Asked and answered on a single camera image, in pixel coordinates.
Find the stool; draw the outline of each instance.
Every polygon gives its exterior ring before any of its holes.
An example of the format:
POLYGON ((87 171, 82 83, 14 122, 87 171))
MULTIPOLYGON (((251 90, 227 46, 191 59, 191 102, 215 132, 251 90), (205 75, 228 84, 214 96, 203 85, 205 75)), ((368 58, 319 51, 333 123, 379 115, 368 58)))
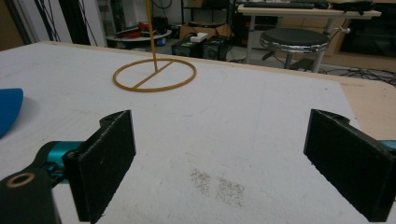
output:
MULTIPOLYGON (((263 47, 271 50, 271 53, 286 52, 284 68, 289 69, 292 53, 324 53, 324 50, 329 46, 329 37, 310 30, 275 28, 263 32, 260 43, 263 47)), ((318 65, 312 71, 317 72, 318 65)))

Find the cardboard box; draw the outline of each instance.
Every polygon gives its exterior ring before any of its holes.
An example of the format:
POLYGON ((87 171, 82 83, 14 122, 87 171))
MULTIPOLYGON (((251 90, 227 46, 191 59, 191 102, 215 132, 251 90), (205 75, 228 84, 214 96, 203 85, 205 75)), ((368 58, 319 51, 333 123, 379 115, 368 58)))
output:
POLYGON ((233 31, 228 24, 207 21, 192 21, 189 24, 184 24, 180 27, 179 39, 190 37, 189 34, 207 33, 210 38, 213 35, 222 35, 231 37, 233 31))
POLYGON ((203 7, 205 5, 205 0, 189 0, 187 7, 203 7))

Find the metal stool leg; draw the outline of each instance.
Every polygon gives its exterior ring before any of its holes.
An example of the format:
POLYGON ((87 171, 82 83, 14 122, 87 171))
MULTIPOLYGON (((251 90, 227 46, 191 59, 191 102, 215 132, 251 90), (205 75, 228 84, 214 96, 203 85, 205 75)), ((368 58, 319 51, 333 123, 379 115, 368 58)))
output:
POLYGON ((287 53, 284 68, 285 69, 289 69, 290 68, 290 63, 291 63, 291 53, 287 53))

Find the black box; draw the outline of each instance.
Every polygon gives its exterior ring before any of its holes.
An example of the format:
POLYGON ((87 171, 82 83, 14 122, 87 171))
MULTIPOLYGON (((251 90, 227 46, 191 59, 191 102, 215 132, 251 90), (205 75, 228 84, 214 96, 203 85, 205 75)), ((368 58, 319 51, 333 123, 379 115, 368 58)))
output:
POLYGON ((189 39, 180 40, 172 45, 172 55, 202 58, 202 42, 194 43, 189 39))
POLYGON ((226 61, 228 51, 227 38, 217 36, 211 37, 204 43, 204 59, 226 61))

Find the yellow stick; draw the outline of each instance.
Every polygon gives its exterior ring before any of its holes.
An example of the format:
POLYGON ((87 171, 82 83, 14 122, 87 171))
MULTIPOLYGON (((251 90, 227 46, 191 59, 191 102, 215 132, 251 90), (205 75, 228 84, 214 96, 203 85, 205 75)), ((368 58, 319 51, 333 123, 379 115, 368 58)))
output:
POLYGON ((158 72, 157 57, 155 56, 154 33, 152 33, 151 14, 149 11, 149 7, 150 7, 149 0, 146 0, 146 12, 148 14, 148 30, 149 30, 149 39, 151 42, 152 59, 154 61, 155 72, 158 72))

